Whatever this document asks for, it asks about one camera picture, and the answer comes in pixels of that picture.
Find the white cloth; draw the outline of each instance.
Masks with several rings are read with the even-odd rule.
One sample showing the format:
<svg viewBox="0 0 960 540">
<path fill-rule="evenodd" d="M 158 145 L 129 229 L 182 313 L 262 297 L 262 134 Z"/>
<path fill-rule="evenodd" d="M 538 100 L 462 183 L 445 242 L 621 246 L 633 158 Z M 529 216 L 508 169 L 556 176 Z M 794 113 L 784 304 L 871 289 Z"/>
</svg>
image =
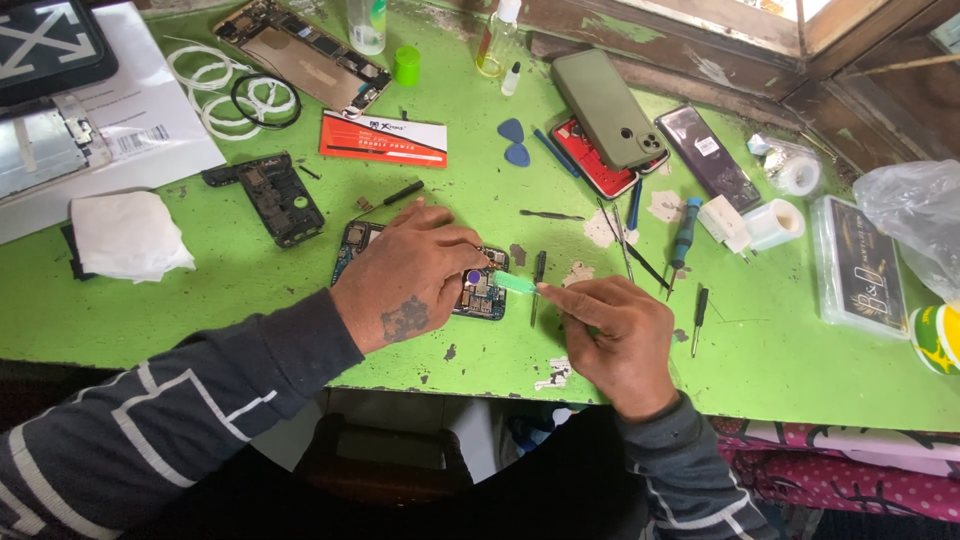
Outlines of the white cloth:
<svg viewBox="0 0 960 540">
<path fill-rule="evenodd" d="M 149 191 L 74 199 L 70 217 L 84 272 L 159 282 L 167 270 L 196 270 L 180 229 Z"/>
</svg>

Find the pink fabric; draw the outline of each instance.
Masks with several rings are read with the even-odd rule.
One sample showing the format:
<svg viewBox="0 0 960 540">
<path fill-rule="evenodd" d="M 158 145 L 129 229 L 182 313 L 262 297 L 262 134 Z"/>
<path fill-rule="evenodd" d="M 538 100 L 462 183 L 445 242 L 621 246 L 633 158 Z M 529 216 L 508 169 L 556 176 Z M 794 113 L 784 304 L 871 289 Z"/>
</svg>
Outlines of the pink fabric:
<svg viewBox="0 0 960 540">
<path fill-rule="evenodd" d="M 720 417 L 710 423 L 720 454 L 762 499 L 960 522 L 955 433 Z"/>
</svg>

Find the hand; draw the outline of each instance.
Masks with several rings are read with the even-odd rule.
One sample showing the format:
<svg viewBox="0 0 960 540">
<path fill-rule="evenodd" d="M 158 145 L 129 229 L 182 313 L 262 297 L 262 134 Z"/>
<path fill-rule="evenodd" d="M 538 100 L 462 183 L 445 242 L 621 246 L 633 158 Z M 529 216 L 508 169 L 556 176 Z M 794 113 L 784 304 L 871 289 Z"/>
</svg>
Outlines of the hand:
<svg viewBox="0 0 960 540">
<path fill-rule="evenodd" d="M 680 399 L 667 369 L 673 312 L 623 276 L 538 283 L 563 312 L 570 366 L 600 389 L 627 422 L 643 422 Z M 599 332 L 591 336 L 588 325 Z"/>
<path fill-rule="evenodd" d="M 351 261 L 330 296 L 364 355 L 443 326 L 464 289 L 464 271 L 490 259 L 473 229 L 420 197 Z"/>
</svg>

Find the oil bottle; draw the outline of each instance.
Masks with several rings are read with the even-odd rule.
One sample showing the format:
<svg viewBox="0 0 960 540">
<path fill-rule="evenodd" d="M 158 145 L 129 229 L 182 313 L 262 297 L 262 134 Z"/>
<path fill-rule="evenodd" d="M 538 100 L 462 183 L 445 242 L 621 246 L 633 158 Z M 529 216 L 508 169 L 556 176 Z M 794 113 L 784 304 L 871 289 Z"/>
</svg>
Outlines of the oil bottle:
<svg viewBox="0 0 960 540">
<path fill-rule="evenodd" d="M 503 75 L 507 62 L 504 57 L 514 41 L 520 5 L 520 0 L 500 0 L 487 21 L 476 58 L 477 69 L 487 77 Z"/>
</svg>

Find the plastic bottle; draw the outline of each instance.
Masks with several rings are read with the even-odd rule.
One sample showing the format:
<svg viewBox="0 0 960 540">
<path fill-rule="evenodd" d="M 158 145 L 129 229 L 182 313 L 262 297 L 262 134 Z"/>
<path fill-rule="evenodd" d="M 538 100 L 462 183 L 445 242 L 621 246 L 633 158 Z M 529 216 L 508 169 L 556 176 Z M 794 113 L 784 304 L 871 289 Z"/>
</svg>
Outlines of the plastic bottle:
<svg viewBox="0 0 960 540">
<path fill-rule="evenodd" d="M 503 77 L 503 85 L 500 86 L 500 91 L 503 92 L 505 96 L 512 96 L 516 91 L 516 84 L 520 81 L 520 62 L 514 62 L 514 68 L 507 72 Z"/>
<path fill-rule="evenodd" d="M 350 45 L 362 55 L 378 55 L 387 45 L 387 0 L 347 0 Z"/>
<path fill-rule="evenodd" d="M 520 13 L 520 0 L 500 0 L 496 12 L 490 15 L 480 49 L 477 51 L 476 64 L 480 73 L 488 77 L 499 77 L 505 70 L 504 56 L 514 41 L 516 34 L 516 16 Z"/>
</svg>

